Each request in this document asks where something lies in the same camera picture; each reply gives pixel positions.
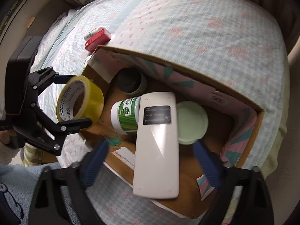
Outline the person's left hand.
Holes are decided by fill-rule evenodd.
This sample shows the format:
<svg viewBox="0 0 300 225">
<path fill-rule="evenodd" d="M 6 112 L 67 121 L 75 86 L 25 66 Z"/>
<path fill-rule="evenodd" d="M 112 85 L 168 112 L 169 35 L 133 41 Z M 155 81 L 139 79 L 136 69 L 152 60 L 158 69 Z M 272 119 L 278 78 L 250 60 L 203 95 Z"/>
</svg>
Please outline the person's left hand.
<svg viewBox="0 0 300 225">
<path fill-rule="evenodd" d="M 3 130 L 0 131 L 0 140 L 1 143 L 8 145 L 11 140 L 11 136 L 15 136 L 16 133 L 14 130 Z"/>
</svg>

